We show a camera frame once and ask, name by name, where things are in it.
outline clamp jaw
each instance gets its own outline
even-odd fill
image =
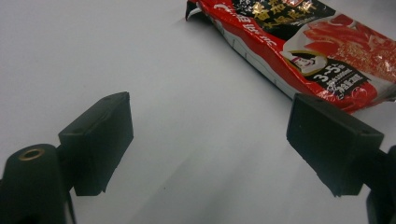
[[[7,159],[0,223],[76,223],[69,191],[106,190],[134,138],[129,93],[109,95],[59,133],[61,145],[23,148]]]
[[[296,94],[287,138],[334,196],[358,195],[363,184],[370,224],[396,223],[396,147],[384,134],[315,96]]]

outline white table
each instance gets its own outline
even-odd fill
[[[396,2],[324,3],[396,39]],[[286,140],[291,100],[185,1],[0,1],[0,172],[100,98],[131,94],[135,138],[78,223],[367,223]],[[355,116],[396,144],[396,106]]]

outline red packaging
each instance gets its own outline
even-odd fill
[[[396,94],[396,42],[316,0],[188,0],[290,98],[319,96],[348,113]]]

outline food package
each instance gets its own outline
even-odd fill
[[[316,0],[188,0],[290,98],[314,94],[348,113],[394,100],[396,42]]]

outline plastic wrapper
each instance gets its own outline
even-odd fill
[[[348,113],[394,100],[396,42],[315,0],[189,0],[290,98],[314,94]]]

